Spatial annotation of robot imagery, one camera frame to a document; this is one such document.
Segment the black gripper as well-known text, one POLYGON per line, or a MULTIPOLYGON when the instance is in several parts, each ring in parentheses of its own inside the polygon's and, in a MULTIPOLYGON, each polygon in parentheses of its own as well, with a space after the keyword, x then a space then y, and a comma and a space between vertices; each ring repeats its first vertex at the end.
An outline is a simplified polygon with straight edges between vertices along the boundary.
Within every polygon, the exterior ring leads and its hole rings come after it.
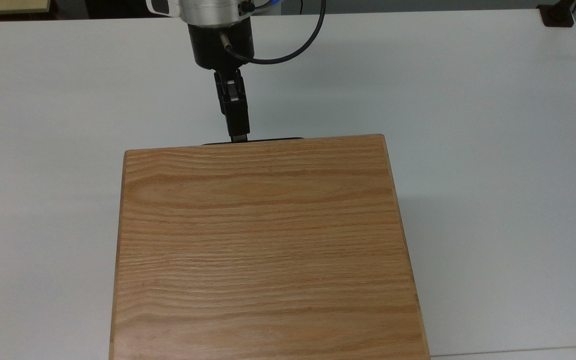
POLYGON ((220 28, 188 25, 188 28, 195 62, 203 69, 214 71, 217 93, 224 101, 222 113, 230 141, 249 141, 249 107, 240 71, 248 62, 229 54, 221 36, 226 36, 227 43, 236 53, 251 59, 255 54, 251 23, 239 22, 220 28))

